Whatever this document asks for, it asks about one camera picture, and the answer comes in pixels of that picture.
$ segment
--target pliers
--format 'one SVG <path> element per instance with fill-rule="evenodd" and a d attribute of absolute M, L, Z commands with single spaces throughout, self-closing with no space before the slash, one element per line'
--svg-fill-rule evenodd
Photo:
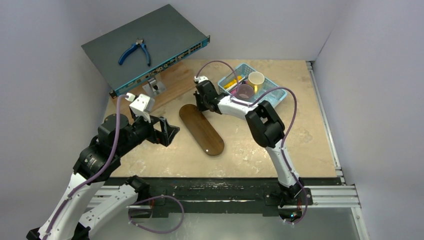
<path fill-rule="evenodd" d="M 122 56 L 120 56 L 119 61 L 118 61 L 119 65 L 122 65 L 124 63 L 125 59 L 130 54 L 132 54 L 135 50 L 137 50 L 138 47 L 141 47 L 141 49 L 143 49 L 143 52 L 146 54 L 146 57 L 147 57 L 147 66 L 150 67 L 150 55 L 149 55 L 149 52 L 147 51 L 147 46 L 146 46 L 146 44 L 144 44 L 144 39 L 138 39 L 138 38 L 137 38 L 137 41 L 135 41 L 135 43 L 133 43 L 131 45 L 131 47 L 128 48 L 122 54 Z"/>

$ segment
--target oval wooden board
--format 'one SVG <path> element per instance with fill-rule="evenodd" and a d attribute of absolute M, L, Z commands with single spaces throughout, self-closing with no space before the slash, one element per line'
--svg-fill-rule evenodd
<path fill-rule="evenodd" d="M 198 111 L 197 106 L 193 104 L 182 106 L 179 117 L 204 153 L 216 156 L 224 151 L 224 140 L 203 113 Z"/>

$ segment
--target gray wall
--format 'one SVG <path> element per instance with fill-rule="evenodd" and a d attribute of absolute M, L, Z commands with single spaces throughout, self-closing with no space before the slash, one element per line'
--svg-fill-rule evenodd
<path fill-rule="evenodd" d="M 100 35 L 85 1 L 0 5 L 0 239 L 14 240 L 58 203 L 108 87 L 80 47 Z"/>
<path fill-rule="evenodd" d="M 103 33 L 170 3 L 211 35 L 197 59 L 315 60 L 347 0 L 89 0 Z"/>
<path fill-rule="evenodd" d="M 348 4 L 314 65 L 373 240 L 423 239 L 424 2 Z"/>

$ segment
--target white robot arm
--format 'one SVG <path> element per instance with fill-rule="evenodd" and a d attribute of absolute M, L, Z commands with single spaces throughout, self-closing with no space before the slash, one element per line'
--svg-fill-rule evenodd
<path fill-rule="evenodd" d="M 285 126 L 271 104 L 267 101 L 253 106 L 248 106 L 250 102 L 245 102 L 246 105 L 236 103 L 232 101 L 232 96 L 229 94 L 218 94 L 214 85 L 204 76 L 199 77 L 199 80 L 196 81 L 196 89 L 194 95 L 200 111 L 209 110 L 247 121 L 253 139 L 266 149 L 272 160 L 281 190 L 291 199 L 296 197 L 302 189 L 296 180 L 296 178 L 299 179 L 299 174 L 293 166 L 286 146 L 281 149 Z"/>
<path fill-rule="evenodd" d="M 142 199 L 150 197 L 149 185 L 141 178 L 133 176 L 114 196 L 84 213 L 95 193 L 121 165 L 122 156 L 144 140 L 167 147 L 180 130 L 179 127 L 169 125 L 166 118 L 148 114 L 154 103 L 148 96 L 141 94 L 136 97 L 128 94 L 127 99 L 132 102 L 130 109 L 134 123 L 130 124 L 123 114 L 119 114 L 118 117 L 112 114 L 104 120 L 98 127 L 98 135 L 80 153 L 60 202 L 44 225 L 28 232 L 26 235 L 28 240 L 86 239 L 95 234 L 97 229 L 119 210 L 136 202 L 140 197 Z M 161 131 L 154 128 L 158 122 Z M 115 135 L 118 135 L 117 143 L 114 142 Z"/>

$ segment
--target yellow object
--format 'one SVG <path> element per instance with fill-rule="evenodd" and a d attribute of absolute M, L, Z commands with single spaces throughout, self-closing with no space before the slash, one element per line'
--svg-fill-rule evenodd
<path fill-rule="evenodd" d="M 237 79 L 240 81 L 242 79 L 242 76 L 238 75 Z M 232 85 L 234 85 L 235 83 L 237 83 L 237 80 L 234 78 L 232 81 L 230 81 L 229 83 L 227 83 L 224 86 L 224 89 L 228 89 L 229 87 L 231 87 Z"/>

